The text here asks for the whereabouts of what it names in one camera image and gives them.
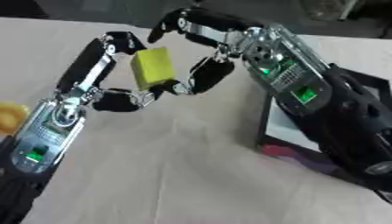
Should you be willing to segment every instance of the table surface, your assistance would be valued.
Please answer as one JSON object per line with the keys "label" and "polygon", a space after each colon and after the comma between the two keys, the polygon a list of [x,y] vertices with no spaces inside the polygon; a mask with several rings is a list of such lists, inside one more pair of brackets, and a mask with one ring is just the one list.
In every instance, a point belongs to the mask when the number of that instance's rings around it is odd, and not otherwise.
{"label": "table surface", "polygon": [[[149,30],[0,18],[0,101],[53,91],[93,38]],[[392,42],[304,36],[327,61],[391,79]],[[167,46],[181,79],[212,49],[173,33]],[[135,82],[120,63],[105,87]],[[206,94],[164,95],[143,111],[90,110],[86,128],[24,223],[390,223],[391,207],[367,189],[252,151],[265,93],[243,66]]]}

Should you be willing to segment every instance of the green led light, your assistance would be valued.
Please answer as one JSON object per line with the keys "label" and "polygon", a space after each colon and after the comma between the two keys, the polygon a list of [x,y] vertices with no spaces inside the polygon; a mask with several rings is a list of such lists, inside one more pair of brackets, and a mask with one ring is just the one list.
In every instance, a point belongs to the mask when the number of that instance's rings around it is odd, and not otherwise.
{"label": "green led light", "polygon": [[307,103],[314,97],[316,93],[309,87],[301,87],[299,90],[293,92],[293,94],[302,102]]}
{"label": "green led light", "polygon": [[269,74],[269,73],[270,73],[270,70],[268,70],[268,69],[263,69],[262,72],[263,72],[264,74]]}
{"label": "green led light", "polygon": [[47,146],[44,147],[34,147],[26,156],[30,159],[41,161],[44,157],[45,153],[49,148]]}

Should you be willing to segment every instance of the robotic arm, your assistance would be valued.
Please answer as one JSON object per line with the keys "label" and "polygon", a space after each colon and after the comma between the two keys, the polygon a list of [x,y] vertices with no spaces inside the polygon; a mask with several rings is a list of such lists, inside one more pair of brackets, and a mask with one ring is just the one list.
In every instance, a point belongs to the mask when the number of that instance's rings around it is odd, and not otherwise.
{"label": "robotic arm", "polygon": [[41,100],[18,132],[0,143],[1,223],[19,223],[29,212],[83,129],[90,102],[97,110],[135,111],[144,106],[150,93],[100,87],[116,65],[115,54],[143,49],[130,32],[95,38],[61,77],[53,96]]}
{"label": "robotic arm", "polygon": [[390,202],[392,113],[350,73],[326,64],[280,24],[258,24],[192,7],[169,13],[148,37],[166,32],[216,48],[191,70],[188,94],[207,91],[241,58],[250,75],[337,165]]}

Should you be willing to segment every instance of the orange object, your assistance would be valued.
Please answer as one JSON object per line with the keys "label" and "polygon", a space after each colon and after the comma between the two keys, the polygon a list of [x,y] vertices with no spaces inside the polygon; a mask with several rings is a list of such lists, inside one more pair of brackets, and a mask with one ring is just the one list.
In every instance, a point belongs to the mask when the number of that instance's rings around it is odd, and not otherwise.
{"label": "orange object", "polygon": [[30,114],[25,105],[15,102],[0,102],[0,133],[12,134]]}

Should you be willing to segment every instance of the yellow foam block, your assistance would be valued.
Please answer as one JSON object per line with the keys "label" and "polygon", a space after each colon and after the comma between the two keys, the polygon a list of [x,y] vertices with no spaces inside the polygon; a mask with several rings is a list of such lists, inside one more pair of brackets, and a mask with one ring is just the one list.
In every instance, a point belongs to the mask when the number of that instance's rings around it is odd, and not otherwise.
{"label": "yellow foam block", "polygon": [[25,105],[9,101],[0,102],[0,133],[12,134],[30,114]]}
{"label": "yellow foam block", "polygon": [[130,62],[139,90],[174,77],[172,60],[166,47],[138,51]]}

